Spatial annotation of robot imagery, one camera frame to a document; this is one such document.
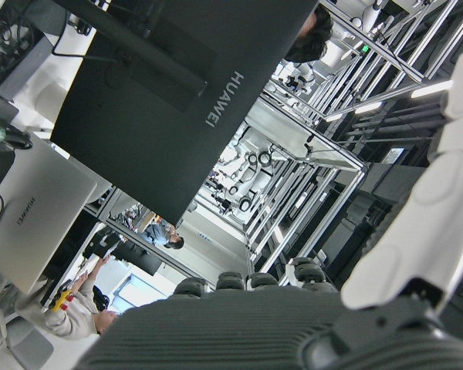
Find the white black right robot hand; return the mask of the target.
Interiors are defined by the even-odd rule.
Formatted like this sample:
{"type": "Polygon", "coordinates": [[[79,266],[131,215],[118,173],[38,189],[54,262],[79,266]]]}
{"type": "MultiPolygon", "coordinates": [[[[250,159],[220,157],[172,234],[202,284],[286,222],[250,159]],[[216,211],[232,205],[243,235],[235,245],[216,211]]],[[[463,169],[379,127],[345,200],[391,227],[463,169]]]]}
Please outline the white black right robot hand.
{"type": "Polygon", "coordinates": [[[126,311],[78,369],[463,369],[439,314],[463,278],[463,53],[435,154],[340,291],[313,282],[205,293],[126,311]]]}

